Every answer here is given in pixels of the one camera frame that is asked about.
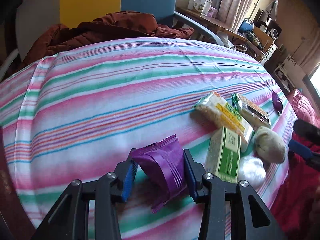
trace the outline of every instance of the beige curtain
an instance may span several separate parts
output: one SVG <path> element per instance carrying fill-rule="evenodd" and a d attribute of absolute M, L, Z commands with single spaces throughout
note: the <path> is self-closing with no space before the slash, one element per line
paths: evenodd
<path fill-rule="evenodd" d="M 251 3 L 252 0 L 221 0 L 218 19 L 235 32 L 240 27 Z"/>
<path fill-rule="evenodd" d="M 310 75 L 320 63 L 320 27 L 317 26 L 292 55 L 303 71 Z"/>

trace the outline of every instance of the pink box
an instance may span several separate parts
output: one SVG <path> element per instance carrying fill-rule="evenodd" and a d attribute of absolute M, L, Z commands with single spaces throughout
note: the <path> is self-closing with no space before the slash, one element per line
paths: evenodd
<path fill-rule="evenodd" d="M 215 18 L 217 14 L 218 14 L 218 10 L 210 6 L 207 16 Z"/>

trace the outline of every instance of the silver bolt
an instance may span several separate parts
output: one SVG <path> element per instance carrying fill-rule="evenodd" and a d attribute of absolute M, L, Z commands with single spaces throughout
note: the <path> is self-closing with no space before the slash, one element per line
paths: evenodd
<path fill-rule="evenodd" d="M 249 182 L 247 182 L 246 180 L 241 180 L 241 181 L 240 181 L 240 185 L 241 185 L 242 187 L 248 187 L 248 186 L 249 186 Z"/>
<path fill-rule="evenodd" d="M 109 172 L 109 173 L 107 173 L 107 177 L 108 177 L 109 179 L 114 179 L 116 176 L 117 176 L 117 174 L 115 174 L 114 172 Z"/>
<path fill-rule="evenodd" d="M 210 172 L 207 172 L 207 173 L 204 174 L 204 177 L 205 177 L 206 179 L 213 179 L 213 178 L 214 178 L 214 175 L 213 175 L 212 173 L 210 173 Z"/>
<path fill-rule="evenodd" d="M 80 184 L 79 179 L 74 179 L 73 181 L 71 181 L 72 186 L 78 186 L 79 184 Z"/>

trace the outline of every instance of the purple packet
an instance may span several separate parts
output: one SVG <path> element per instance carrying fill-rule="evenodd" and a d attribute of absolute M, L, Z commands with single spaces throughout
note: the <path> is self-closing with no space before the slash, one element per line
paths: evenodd
<path fill-rule="evenodd" d="M 160 189 L 151 206 L 153 213 L 185 189 L 183 150 L 175 134 L 161 142 L 132 150 L 130 157 Z"/>
<path fill-rule="evenodd" d="M 273 103 L 273 107 L 278 112 L 278 115 L 282 114 L 282 110 L 283 110 L 282 102 L 278 94 L 274 91 L 272 91 L 272 103 Z"/>

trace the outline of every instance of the soap box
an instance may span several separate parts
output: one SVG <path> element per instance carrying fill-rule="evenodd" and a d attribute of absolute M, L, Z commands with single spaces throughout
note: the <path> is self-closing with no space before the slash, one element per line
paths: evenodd
<path fill-rule="evenodd" d="M 204 168 L 223 181 L 237 183 L 240 161 L 240 135 L 226 127 L 211 137 Z"/>

